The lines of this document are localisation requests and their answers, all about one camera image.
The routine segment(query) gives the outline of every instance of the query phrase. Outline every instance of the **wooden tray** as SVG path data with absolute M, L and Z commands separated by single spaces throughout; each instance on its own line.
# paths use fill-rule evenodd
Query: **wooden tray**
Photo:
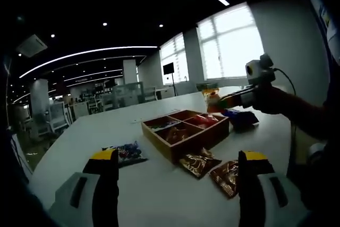
M 229 135 L 229 119 L 227 117 L 214 115 L 219 121 L 204 129 L 194 125 L 192 118 L 195 115 L 205 116 L 207 114 L 184 110 L 145 121 L 141 123 L 143 134 L 172 163 L 176 163 L 183 155 L 199 150 L 202 147 L 210 149 Z M 162 125 L 169 121 L 174 123 L 170 127 L 162 128 Z M 154 126 L 161 126 L 161 128 L 152 129 L 151 127 Z M 184 140 L 173 141 L 172 143 L 166 141 L 172 126 L 179 129 L 186 128 L 190 136 Z

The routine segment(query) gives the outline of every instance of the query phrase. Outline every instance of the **white table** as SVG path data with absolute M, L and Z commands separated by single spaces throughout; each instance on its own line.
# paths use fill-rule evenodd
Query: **white table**
M 220 95 L 237 90 L 239 87 L 224 87 Z M 137 140 L 149 160 L 120 169 L 120 226 L 238 226 L 238 196 L 228 200 L 209 175 L 197 180 L 171 164 L 142 135 L 141 120 L 184 109 L 206 112 L 202 93 L 79 118 L 44 155 L 33 173 L 30 188 L 49 208 L 56 189 L 74 172 L 81 172 L 94 152 Z M 239 150 L 262 152 L 276 172 L 285 174 L 290 155 L 289 120 L 282 115 L 254 113 L 260 121 L 256 129 L 242 134 L 232 132 L 211 151 L 223 162 L 237 159 Z

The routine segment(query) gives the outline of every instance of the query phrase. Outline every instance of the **black ceiling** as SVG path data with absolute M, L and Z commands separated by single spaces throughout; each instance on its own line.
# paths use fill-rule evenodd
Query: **black ceiling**
M 263 0 L 227 1 L 235 5 Z M 39 64 L 97 48 L 159 47 L 179 32 L 226 8 L 218 0 L 3 0 L 2 3 L 5 16 L 0 21 L 0 53 L 11 56 L 13 60 L 10 77 L 10 83 L 16 90 L 13 98 L 17 94 L 22 95 L 23 90 L 27 91 L 28 84 L 34 78 L 46 78 L 52 85 L 62 76 L 81 76 L 84 70 L 86 73 L 96 73 L 104 71 L 105 66 L 107 69 L 121 69 L 125 57 L 103 59 L 135 56 L 139 64 L 145 55 L 149 56 L 156 49 L 78 55 L 46 65 L 19 79 L 20 75 Z M 103 22 L 107 22 L 108 26 L 104 27 Z M 19 57 L 16 47 L 32 34 L 36 34 L 48 48 L 32 58 Z M 88 62 L 95 59 L 102 61 Z

